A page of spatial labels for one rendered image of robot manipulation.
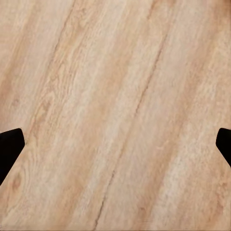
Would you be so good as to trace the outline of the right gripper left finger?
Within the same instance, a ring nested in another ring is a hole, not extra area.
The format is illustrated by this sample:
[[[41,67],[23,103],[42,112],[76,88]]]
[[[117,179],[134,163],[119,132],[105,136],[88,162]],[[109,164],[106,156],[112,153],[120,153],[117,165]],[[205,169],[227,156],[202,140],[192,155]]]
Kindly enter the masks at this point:
[[[0,133],[0,186],[25,146],[20,128]]]

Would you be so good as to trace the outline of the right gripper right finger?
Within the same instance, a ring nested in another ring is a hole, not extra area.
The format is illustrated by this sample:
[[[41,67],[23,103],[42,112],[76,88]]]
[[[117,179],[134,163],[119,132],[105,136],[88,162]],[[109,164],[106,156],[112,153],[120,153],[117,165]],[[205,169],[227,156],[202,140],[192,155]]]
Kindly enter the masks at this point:
[[[218,131],[216,146],[231,166],[231,130],[220,128]]]

